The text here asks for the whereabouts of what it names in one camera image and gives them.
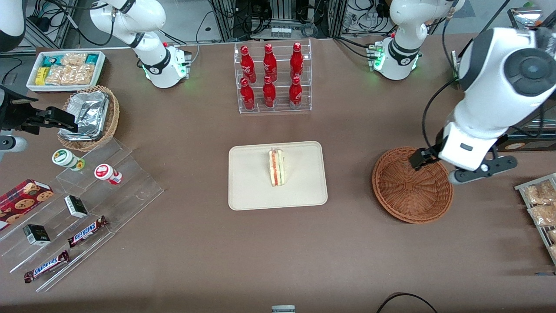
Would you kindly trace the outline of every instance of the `brown tabletop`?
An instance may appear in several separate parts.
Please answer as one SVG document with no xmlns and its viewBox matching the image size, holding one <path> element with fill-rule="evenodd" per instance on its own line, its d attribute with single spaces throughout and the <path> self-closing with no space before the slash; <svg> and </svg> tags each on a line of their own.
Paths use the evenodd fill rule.
<svg viewBox="0 0 556 313">
<path fill-rule="evenodd" d="M 448 36 L 448 47 L 469 38 Z M 398 291 L 440 312 L 556 308 L 556 277 L 533 276 L 552 269 L 550 258 L 513 190 L 556 172 L 553 152 L 516 153 L 515 170 L 457 186 L 450 210 L 431 224 L 396 220 L 371 191 L 383 152 L 424 146 L 423 108 L 449 77 L 439 36 L 426 40 L 419 67 L 403 81 L 369 72 L 333 40 L 312 40 L 313 111 L 301 115 L 240 116 L 233 45 L 201 49 L 191 79 L 168 90 L 145 79 L 132 50 L 104 51 L 102 84 L 121 106 L 116 138 L 167 190 L 46 293 L 1 270 L 0 312 L 243 313 L 294 304 L 299 313 L 368 313 Z M 67 97 L 40 95 L 36 106 Z M 433 103 L 431 136 L 462 97 L 447 89 Z M 61 170 L 50 161 L 61 147 L 55 130 L 21 135 L 29 148 L 4 156 L 1 192 L 26 178 L 49 182 Z M 322 144 L 326 204 L 228 207 L 230 148 L 305 140 Z M 402 310 L 428 312 L 400 298 L 383 312 Z"/>
</svg>

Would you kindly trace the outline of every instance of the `red soda bottle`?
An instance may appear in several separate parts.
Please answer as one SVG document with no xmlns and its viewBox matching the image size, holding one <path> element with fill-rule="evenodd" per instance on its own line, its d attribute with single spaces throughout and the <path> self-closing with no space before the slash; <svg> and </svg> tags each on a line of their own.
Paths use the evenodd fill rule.
<svg viewBox="0 0 556 313">
<path fill-rule="evenodd" d="M 301 107 L 301 93 L 303 92 L 303 88 L 299 85 L 299 76 L 295 76 L 291 80 L 290 86 L 290 108 L 292 109 L 299 109 Z"/>
<path fill-rule="evenodd" d="M 265 75 L 269 75 L 272 81 L 276 81 L 278 79 L 276 56 L 272 52 L 272 45 L 269 43 L 265 45 L 265 58 L 262 63 L 265 66 Z"/>
<path fill-rule="evenodd" d="M 250 83 L 257 81 L 257 75 L 255 75 L 255 63 L 253 58 L 249 55 L 249 49 L 247 46 L 241 46 L 241 71 L 244 76 L 249 79 Z"/>
<path fill-rule="evenodd" d="M 298 42 L 294 43 L 294 53 L 291 55 L 290 67 L 291 79 L 294 79 L 295 76 L 301 77 L 301 74 L 303 74 L 303 55 L 301 54 L 301 44 Z"/>
<path fill-rule="evenodd" d="M 245 110 L 253 111 L 255 109 L 255 94 L 253 93 L 253 89 L 249 86 L 249 82 L 245 77 L 241 78 L 240 83 L 241 100 L 244 103 Z"/>
<path fill-rule="evenodd" d="M 272 109 L 276 102 L 276 87 L 274 87 L 270 75 L 265 76 L 265 85 L 262 87 L 262 93 L 265 95 L 265 105 Z"/>
</svg>

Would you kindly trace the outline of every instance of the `bottle display rack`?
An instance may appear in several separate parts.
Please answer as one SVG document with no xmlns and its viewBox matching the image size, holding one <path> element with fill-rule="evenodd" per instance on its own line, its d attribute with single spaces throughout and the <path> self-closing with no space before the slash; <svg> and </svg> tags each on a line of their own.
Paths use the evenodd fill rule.
<svg viewBox="0 0 556 313">
<path fill-rule="evenodd" d="M 68 251 L 69 263 L 55 267 L 29 284 L 36 292 L 52 288 L 163 192 L 134 160 L 131 149 L 116 139 L 88 152 L 83 159 L 86 164 L 81 171 L 66 169 L 50 182 L 55 194 L 48 203 L 36 208 L 25 218 L 20 218 L 17 224 L 1 233 L 2 268 L 20 276 L 21 283 L 24 283 L 23 275 L 26 272 L 33 271 L 64 250 Z M 102 163 L 122 173 L 120 184 L 112 185 L 95 178 L 95 168 Z M 64 201 L 69 194 L 81 198 L 88 212 L 87 217 L 70 215 Z M 104 216 L 109 224 L 70 248 L 67 240 L 100 216 Z M 51 242 L 45 246 L 29 244 L 22 230 L 27 224 L 44 226 Z"/>
<path fill-rule="evenodd" d="M 293 53 L 293 46 L 295 42 L 301 43 L 301 54 L 303 54 L 303 74 L 301 75 L 300 85 L 303 88 L 301 94 L 301 106 L 299 109 L 292 109 L 290 107 L 290 58 Z M 310 40 L 284 40 L 272 41 L 272 50 L 276 56 L 278 79 L 274 82 L 276 87 L 276 105 L 274 108 L 268 108 L 264 104 L 264 97 L 262 87 L 264 86 L 265 70 L 263 67 L 263 59 L 265 57 L 265 44 L 268 42 L 242 42 L 236 43 L 234 46 L 234 69 L 236 75 L 236 89 L 237 89 L 237 103 L 241 114 L 256 114 L 256 113 L 294 113 L 299 111 L 311 111 L 312 109 L 312 66 L 311 66 L 311 41 Z M 247 111 L 241 100 L 240 94 L 240 80 L 243 77 L 241 71 L 241 53 L 240 47 L 247 46 L 249 54 L 255 63 L 255 74 L 257 80 L 255 83 L 250 84 L 255 93 L 255 109 Z"/>
</svg>

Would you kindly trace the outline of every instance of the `wicker basket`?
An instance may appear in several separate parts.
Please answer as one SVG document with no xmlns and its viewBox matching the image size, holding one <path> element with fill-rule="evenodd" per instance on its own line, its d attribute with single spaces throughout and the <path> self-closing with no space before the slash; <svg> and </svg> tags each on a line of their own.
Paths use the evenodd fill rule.
<svg viewBox="0 0 556 313">
<path fill-rule="evenodd" d="M 114 96 L 110 89 L 104 86 L 95 86 L 92 88 L 87 88 L 84 90 L 80 90 L 77 93 L 84 93 L 84 92 L 94 92 L 94 91 L 102 91 L 105 92 L 107 95 L 110 96 L 110 103 L 108 105 L 108 112 L 106 113 L 106 121 L 103 129 L 102 137 L 97 141 L 69 141 L 65 140 L 60 135 L 58 135 L 58 140 L 62 143 L 62 145 L 68 149 L 78 150 L 83 152 L 91 151 L 94 147 L 102 144 L 106 140 L 110 140 L 114 136 L 116 132 L 116 128 L 118 127 L 118 118 L 120 117 L 120 105 L 118 103 L 118 99 Z M 64 110 L 68 108 L 69 99 L 66 101 L 64 106 Z"/>
<path fill-rule="evenodd" d="M 415 151 L 408 146 L 387 151 L 376 162 L 371 180 L 378 201 L 390 214 L 408 223 L 423 224 L 446 213 L 454 186 L 440 162 L 414 170 L 409 157 Z"/>
</svg>

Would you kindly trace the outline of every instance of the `white container with red lid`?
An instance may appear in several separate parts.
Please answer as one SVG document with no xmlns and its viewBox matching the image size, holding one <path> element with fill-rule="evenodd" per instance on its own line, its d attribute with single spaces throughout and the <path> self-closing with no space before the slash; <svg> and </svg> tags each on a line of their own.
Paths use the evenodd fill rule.
<svg viewBox="0 0 556 313">
<path fill-rule="evenodd" d="M 101 164 L 95 169 L 95 177 L 100 180 L 107 180 L 112 185 L 122 182 L 122 173 L 117 172 L 108 164 Z"/>
</svg>

